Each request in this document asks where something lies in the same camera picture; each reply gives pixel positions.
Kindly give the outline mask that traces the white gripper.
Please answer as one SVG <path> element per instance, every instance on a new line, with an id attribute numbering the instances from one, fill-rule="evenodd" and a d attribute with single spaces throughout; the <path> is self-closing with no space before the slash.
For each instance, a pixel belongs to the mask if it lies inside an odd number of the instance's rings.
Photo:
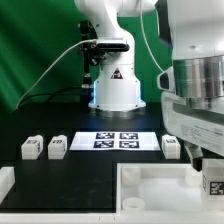
<path id="1" fill-rule="evenodd" d="M 184 148 L 193 169 L 202 170 L 200 147 L 224 156 L 224 97 L 212 99 L 210 110 L 197 110 L 187 107 L 184 98 L 163 92 L 161 107 L 167 132 L 187 141 Z"/>

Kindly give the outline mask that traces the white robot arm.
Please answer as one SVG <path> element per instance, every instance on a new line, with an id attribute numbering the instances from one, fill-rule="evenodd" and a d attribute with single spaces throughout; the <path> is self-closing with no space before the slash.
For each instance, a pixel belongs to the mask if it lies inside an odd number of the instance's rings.
<path id="1" fill-rule="evenodd" d="M 202 149 L 224 157 L 224 0 L 74 0 L 92 23 L 100 64 L 89 107 L 113 114 L 145 107 L 134 73 L 135 42 L 120 17 L 153 10 L 172 46 L 172 66 L 157 77 L 168 133 L 185 141 L 197 165 Z"/>

